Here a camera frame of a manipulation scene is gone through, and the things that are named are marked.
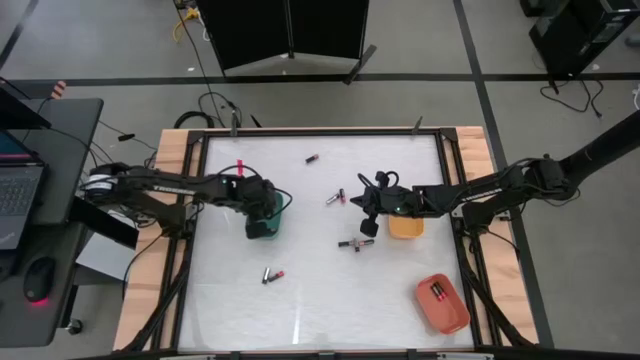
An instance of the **white table surface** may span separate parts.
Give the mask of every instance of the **white table surface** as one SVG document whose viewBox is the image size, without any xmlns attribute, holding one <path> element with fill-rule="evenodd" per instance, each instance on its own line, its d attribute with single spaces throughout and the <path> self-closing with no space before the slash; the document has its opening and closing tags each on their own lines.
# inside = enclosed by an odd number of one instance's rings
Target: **white table surface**
<svg viewBox="0 0 640 360">
<path fill-rule="evenodd" d="M 305 164 L 316 153 L 319 160 Z M 366 239 L 359 232 L 366 215 L 350 203 L 325 205 L 339 188 L 347 197 L 361 195 L 358 172 L 375 182 L 376 171 L 394 170 L 408 188 L 441 184 L 433 136 L 214 138 L 205 172 L 237 159 L 294 200 L 274 240 L 248 240 L 243 215 L 206 206 L 196 230 L 180 351 L 473 347 L 468 327 L 453 335 L 432 328 L 413 294 L 420 280 L 436 273 L 463 294 L 448 217 L 425 220 L 417 239 L 398 240 L 380 216 L 375 244 L 355 253 L 337 243 Z M 285 276 L 263 285 L 267 266 Z"/>
</svg>

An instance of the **red light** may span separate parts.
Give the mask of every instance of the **red light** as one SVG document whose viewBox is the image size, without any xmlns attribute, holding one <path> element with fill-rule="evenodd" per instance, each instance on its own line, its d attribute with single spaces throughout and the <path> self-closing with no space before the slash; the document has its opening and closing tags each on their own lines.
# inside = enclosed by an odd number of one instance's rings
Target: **red light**
<svg viewBox="0 0 640 360">
<path fill-rule="evenodd" d="M 49 298 L 44 298 L 40 301 L 36 301 L 31 303 L 31 305 L 36 306 L 36 307 L 42 307 L 42 306 L 46 306 L 49 303 Z"/>
</svg>

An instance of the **cable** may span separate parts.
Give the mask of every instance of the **cable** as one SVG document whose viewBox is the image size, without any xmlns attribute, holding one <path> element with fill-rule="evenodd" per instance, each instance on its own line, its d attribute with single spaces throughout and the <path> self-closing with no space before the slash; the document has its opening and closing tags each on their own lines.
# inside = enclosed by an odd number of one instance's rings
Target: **cable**
<svg viewBox="0 0 640 360">
<path fill-rule="evenodd" d="M 489 227 L 483 227 L 482 228 L 484 231 L 487 232 L 487 234 L 491 234 L 495 237 L 497 237 L 498 239 L 508 243 L 509 245 L 511 245 L 513 247 L 513 250 L 516 252 L 516 256 L 519 258 L 520 257 L 520 249 L 516 246 L 516 244 L 514 244 L 512 241 L 509 241 L 509 239 L 505 238 L 504 236 L 498 235 L 496 233 L 494 233 L 493 231 L 489 230 Z"/>
<path fill-rule="evenodd" d="M 158 241 L 158 239 L 160 239 L 161 237 L 163 237 L 166 234 L 165 231 L 161 232 L 160 235 L 158 235 L 158 237 L 156 237 L 155 239 L 153 239 L 153 241 L 151 241 L 151 243 L 149 245 L 147 245 L 144 249 L 140 250 L 139 253 L 137 253 L 132 259 L 131 261 L 129 261 L 129 265 L 127 265 L 127 269 L 124 271 L 124 277 L 122 278 L 122 299 L 124 300 L 124 292 L 127 288 L 127 275 L 129 275 L 129 270 L 131 269 L 131 265 L 133 265 L 133 263 L 136 261 L 136 259 L 138 257 L 140 257 L 140 255 L 144 254 L 145 251 L 147 251 L 150 247 L 153 246 L 153 244 L 156 243 L 156 241 Z"/>
<path fill-rule="evenodd" d="M 210 42 L 211 39 L 209 39 L 209 36 L 207 36 L 207 26 L 204 24 L 204 20 L 202 20 L 202 14 L 200 13 L 200 9 L 196 8 L 196 11 L 198 12 L 198 21 L 200 21 L 200 24 L 202 24 L 202 27 L 204 28 L 202 30 L 202 40 L 206 42 Z"/>
<path fill-rule="evenodd" d="M 27 100 L 31 100 L 31 97 L 29 95 L 27 95 L 24 91 L 20 90 L 17 86 L 13 85 L 11 83 L 11 81 L 3 78 L 2 76 L 0 76 L 0 80 L 4 81 L 5 84 L 9 85 L 11 88 L 13 88 L 13 90 L 17 91 L 20 93 L 20 95 L 24 96 L 25 98 L 27 98 Z"/>
<path fill-rule="evenodd" d="M 602 113 L 600 113 L 600 111 L 598 111 L 598 109 L 596 108 L 595 105 L 595 101 L 598 98 L 598 96 L 600 96 L 600 94 L 602 94 L 602 92 L 604 91 L 604 84 L 600 81 L 600 80 L 595 80 L 596 83 L 598 85 L 600 85 L 600 89 L 598 90 L 598 92 L 593 96 L 593 98 L 591 97 L 591 92 L 589 91 L 589 88 L 587 87 L 587 84 L 584 82 L 584 80 L 580 80 L 580 84 L 582 84 L 582 87 L 584 89 L 584 91 L 587 93 L 587 103 L 584 105 L 583 109 L 578 109 L 572 105 L 567 104 L 566 102 L 553 98 L 547 94 L 544 93 L 545 90 L 548 89 L 553 89 L 553 86 L 551 85 L 547 85 L 547 86 L 543 86 L 540 88 L 540 95 L 542 95 L 544 98 L 549 99 L 551 101 L 554 101 L 560 105 L 563 105 L 566 108 L 569 108 L 573 111 L 579 112 L 579 113 L 586 113 L 587 110 L 589 110 L 589 106 L 591 106 L 591 108 L 593 109 L 594 113 L 596 114 L 596 116 L 598 118 L 602 117 Z M 566 86 L 567 84 L 569 84 L 571 81 L 565 81 L 563 84 L 557 85 L 556 88 L 561 88 L 563 86 Z"/>
<path fill-rule="evenodd" d="M 207 122 L 207 127 L 208 128 L 215 128 L 216 124 L 213 121 L 213 119 L 215 119 L 215 116 L 211 116 L 207 113 L 205 113 L 204 111 L 187 111 L 186 113 L 180 115 L 180 117 L 178 118 L 178 120 L 176 120 L 176 123 L 173 124 L 173 128 L 174 129 L 180 129 L 180 127 L 182 126 L 182 124 L 187 121 L 188 119 L 191 119 L 192 117 L 201 117 L 203 119 L 205 119 L 205 121 Z"/>
<path fill-rule="evenodd" d="M 151 164 L 153 163 L 153 165 L 156 164 L 156 155 L 158 154 L 158 151 L 154 151 L 153 154 L 151 154 L 150 157 L 146 158 L 143 162 L 144 167 L 149 169 L 151 167 Z"/>
<path fill-rule="evenodd" d="M 222 118 L 220 117 L 220 111 L 218 111 L 218 106 L 216 105 L 216 102 L 213 99 L 213 95 L 218 95 L 218 96 L 222 97 L 227 102 L 227 104 L 229 104 L 229 100 L 227 100 L 227 98 L 225 98 L 222 94 L 217 93 L 215 91 L 209 91 L 209 92 L 206 92 L 206 93 L 200 95 L 200 97 L 198 97 L 198 107 L 200 108 L 200 111 L 205 113 L 205 114 L 206 114 L 206 111 L 204 111 L 204 108 L 202 107 L 202 98 L 204 98 L 207 95 L 211 96 L 211 101 L 213 101 L 213 108 L 216 110 L 216 116 L 217 116 L 218 122 L 220 122 L 220 126 L 225 128 L 226 126 L 222 122 Z"/>
<path fill-rule="evenodd" d="M 204 72 L 204 66 L 202 66 L 202 60 L 200 59 L 200 54 L 198 53 L 198 49 L 196 47 L 196 43 L 193 41 L 193 38 L 191 37 L 191 34 L 189 33 L 189 29 L 187 29 L 187 26 L 184 23 L 184 19 L 182 18 L 182 14 L 180 14 L 180 9 L 178 8 L 178 5 L 171 0 L 171 3 L 173 4 L 173 7 L 176 9 L 176 13 L 178 14 L 178 17 L 180 18 L 180 23 L 182 24 L 182 27 L 184 28 L 184 32 L 187 34 L 187 37 L 189 38 L 189 41 L 191 42 L 191 46 L 193 46 L 193 52 L 196 54 L 196 59 L 198 60 L 198 65 L 200 66 L 200 71 L 202 72 L 202 78 L 204 79 L 204 83 L 207 85 L 207 90 L 209 92 L 211 92 L 211 85 L 209 84 L 209 79 L 207 78 L 207 74 Z M 216 102 L 213 99 L 213 95 L 211 95 L 211 102 L 213 103 L 213 106 L 216 109 L 216 113 L 218 112 L 218 107 L 216 106 Z"/>
<path fill-rule="evenodd" d="M 104 121 L 102 121 L 102 120 L 98 120 L 98 122 L 99 122 L 100 124 L 102 124 L 104 127 L 106 127 L 107 129 L 113 130 L 113 131 L 115 131 L 115 132 L 117 132 L 118 134 L 121 134 L 121 135 L 123 135 L 123 136 L 130 136 L 130 135 L 131 135 L 131 134 L 126 134 L 126 133 L 125 133 L 125 132 L 123 132 L 122 130 L 118 130 L 118 129 L 114 128 L 113 126 L 111 126 L 111 125 L 109 125 L 109 124 L 105 123 L 105 122 L 104 122 Z M 137 139 L 137 138 L 135 138 L 135 137 L 131 138 L 131 140 L 133 140 L 133 141 L 135 141 L 135 142 L 138 142 L 138 143 L 140 143 L 140 144 L 142 144 L 142 145 L 144 145 L 144 146 L 148 147 L 148 148 L 149 148 L 149 149 L 151 149 L 151 150 L 158 150 L 157 148 L 154 148 L 153 146 L 151 146 L 151 145 L 147 144 L 146 142 L 144 142 L 144 141 L 142 141 L 142 140 L 140 140 L 140 139 Z"/>
<path fill-rule="evenodd" d="M 93 150 L 91 150 L 91 148 L 89 147 L 89 145 L 85 144 L 82 140 L 78 139 L 77 137 L 71 135 L 71 134 L 67 134 L 64 131 L 60 131 L 58 129 L 54 129 L 54 128 L 49 128 L 48 130 L 53 131 L 53 132 L 57 132 L 58 134 L 62 134 L 66 137 L 72 138 L 75 141 L 79 142 L 80 144 L 82 144 L 85 149 L 87 149 L 87 151 L 89 152 L 89 154 L 91 155 L 91 157 L 93 158 L 93 164 L 95 165 L 95 167 L 98 167 L 98 161 L 96 161 L 96 155 L 94 154 Z"/>
<path fill-rule="evenodd" d="M 276 216 L 280 215 L 280 214 L 284 211 L 284 209 L 288 208 L 288 207 L 289 207 L 289 205 L 291 205 L 291 203 L 293 202 L 293 196 L 292 196 L 291 194 L 289 194 L 288 192 L 286 192 L 286 191 L 284 191 L 284 190 L 280 190 L 280 189 L 275 189 L 275 190 L 276 190 L 276 191 L 278 191 L 278 192 L 281 192 L 281 193 L 283 193 L 283 194 L 285 194 L 285 195 L 287 195 L 287 196 L 289 197 L 289 202 L 288 202 L 285 206 L 283 206 L 283 207 L 282 207 L 282 209 L 280 209 L 280 210 L 276 211 L 276 213 L 275 213 L 275 214 L 273 214 L 273 215 L 271 215 L 270 217 L 268 217 L 268 218 L 267 218 L 267 220 L 271 220 L 271 219 L 273 219 L 274 217 L 276 217 Z"/>
<path fill-rule="evenodd" d="M 396 186 L 396 185 L 398 185 L 398 183 L 400 182 L 400 175 L 398 175 L 398 173 L 397 173 L 397 172 L 395 172 L 395 171 L 387 171 L 387 172 L 386 172 L 386 173 L 384 173 L 384 174 L 385 174 L 385 175 L 387 175 L 387 177 L 388 177 L 389 175 L 393 175 L 393 176 L 395 176 L 395 177 L 396 177 L 396 182 L 395 182 L 395 184 L 393 184 L 393 185 L 391 185 L 391 186 Z"/>
<path fill-rule="evenodd" d="M 187 204 L 185 204 L 184 206 L 186 207 L 186 206 L 191 205 L 191 204 L 193 204 L 193 202 L 187 203 Z M 204 208 L 205 208 L 204 203 L 201 203 L 201 202 L 198 202 L 198 203 L 197 203 L 197 206 L 199 207 L 199 208 L 198 208 L 198 210 L 197 210 L 193 215 L 191 215 L 191 216 L 186 220 L 186 222 L 193 220 L 193 218 L 194 218 L 194 217 L 196 217 L 198 214 L 200 214 L 200 213 L 202 212 L 202 210 L 204 210 Z M 153 246 L 153 244 L 155 244 L 155 243 L 156 243 L 156 241 L 158 241 L 158 239 L 160 239 L 161 237 L 165 236 L 165 235 L 166 235 L 166 233 L 167 233 L 166 231 L 162 231 L 162 232 L 160 233 L 160 235 L 158 235 L 158 237 L 156 237 L 155 239 L 153 239 L 153 241 L 151 241 L 151 243 L 149 243 L 149 245 L 147 245 L 144 249 L 140 250 L 140 252 L 139 252 L 139 253 L 137 253 L 137 254 L 136 254 L 136 255 L 131 259 L 131 261 L 129 262 L 129 265 L 127 265 L 127 269 L 126 269 L 126 270 L 125 270 L 125 272 L 124 272 L 124 277 L 123 277 L 123 280 L 122 280 L 122 299 L 123 299 L 123 300 L 124 300 L 124 293 L 125 293 L 125 290 L 126 290 L 126 287 L 127 287 L 127 275 L 129 274 L 129 270 L 131 269 L 131 266 L 132 266 L 132 265 L 133 265 L 133 263 L 136 261 L 136 259 L 137 259 L 138 257 L 140 257 L 140 255 L 142 255 L 145 251 L 147 251 L 150 247 L 152 247 L 152 246 Z"/>
<path fill-rule="evenodd" d="M 91 144 L 92 144 L 92 145 L 95 145 L 95 147 L 97 147 L 98 149 L 100 149 L 100 151 L 102 151 L 102 153 L 107 157 L 107 159 L 109 159 L 109 161 L 110 161 L 111 163 L 114 163 L 114 162 L 115 162 L 115 161 L 113 161 L 113 159 L 111 158 L 111 156 L 109 156 L 109 154 L 107 154 L 107 152 L 106 152 L 106 151 L 104 151 L 104 149 L 100 147 L 100 145 L 96 144 L 96 143 L 95 143 L 95 142 L 93 142 L 93 141 L 91 142 Z"/>
</svg>

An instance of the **floor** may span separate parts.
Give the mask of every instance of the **floor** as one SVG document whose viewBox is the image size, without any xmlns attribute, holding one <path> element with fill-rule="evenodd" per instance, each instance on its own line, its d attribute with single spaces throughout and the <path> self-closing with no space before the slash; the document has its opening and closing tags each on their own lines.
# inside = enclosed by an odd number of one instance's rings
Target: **floor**
<svg viewBox="0 0 640 360">
<path fill-rule="evenodd" d="M 69 86 L 64 98 L 104 99 L 104 122 L 150 144 L 157 144 L 162 129 L 172 127 L 180 114 L 197 109 L 204 84 L 166 79 L 200 76 L 187 39 L 179 44 L 171 39 L 177 15 L 170 0 L 2 1 L 0 49 L 15 39 L 12 34 L 25 10 L 30 16 L 11 51 L 3 52 L 8 57 L 0 62 L 0 76 L 91 85 Z M 562 158 L 635 110 L 631 91 L 638 81 L 603 82 L 605 90 L 597 101 L 602 119 L 542 98 L 538 91 L 544 82 L 480 81 L 467 57 L 461 10 L 482 74 L 543 73 L 527 35 L 534 20 L 522 15 L 516 1 L 371 0 L 366 41 L 378 51 L 363 73 L 468 77 L 356 81 L 348 87 L 338 82 L 215 84 L 212 89 L 264 126 L 412 125 L 420 116 L 423 125 L 485 126 L 496 160 L 506 157 L 507 162 L 544 153 Z M 201 26 L 192 23 L 188 28 L 206 74 L 220 76 L 215 54 L 201 38 Z M 638 21 L 586 72 L 635 73 L 638 79 L 640 49 L 624 44 L 634 32 L 640 32 Z M 335 59 L 320 64 L 304 57 L 296 63 L 271 59 L 230 74 L 346 73 L 351 66 Z M 153 85 L 122 85 L 125 82 Z M 596 90 L 595 82 L 588 85 Z M 487 98 L 478 95 L 482 87 Z M 586 94 L 572 83 L 562 88 L 560 98 L 582 106 Z M 205 110 L 213 111 L 207 105 Z M 190 125 L 201 126 L 196 121 Z M 118 143 L 116 134 L 104 127 L 94 140 L 115 160 L 139 164 L 149 156 L 137 143 Z M 543 202 L 527 206 L 524 226 L 557 348 L 640 353 L 635 336 L 640 311 L 634 301 L 640 296 L 635 225 L 640 221 L 639 164 L 640 152 L 620 159 L 585 181 L 582 197 L 563 208 Z M 84 333 L 72 337 L 60 331 L 47 348 L 0 349 L 0 358 L 108 353 L 121 305 L 118 294 L 119 287 L 113 285 L 83 289 L 74 316 L 85 321 Z"/>
</svg>

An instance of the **red tray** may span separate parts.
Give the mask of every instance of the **red tray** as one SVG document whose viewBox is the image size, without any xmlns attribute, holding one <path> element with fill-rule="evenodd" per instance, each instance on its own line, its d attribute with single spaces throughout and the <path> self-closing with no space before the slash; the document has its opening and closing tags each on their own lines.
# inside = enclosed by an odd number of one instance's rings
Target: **red tray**
<svg viewBox="0 0 640 360">
<path fill-rule="evenodd" d="M 444 289 L 447 297 L 438 301 L 431 285 L 438 282 Z M 443 334 L 453 334 L 454 332 L 469 325 L 471 317 L 456 289 L 443 274 L 430 276 L 418 284 L 416 287 L 416 298 L 422 307 L 422 311 L 429 319 L 431 325 Z"/>
</svg>

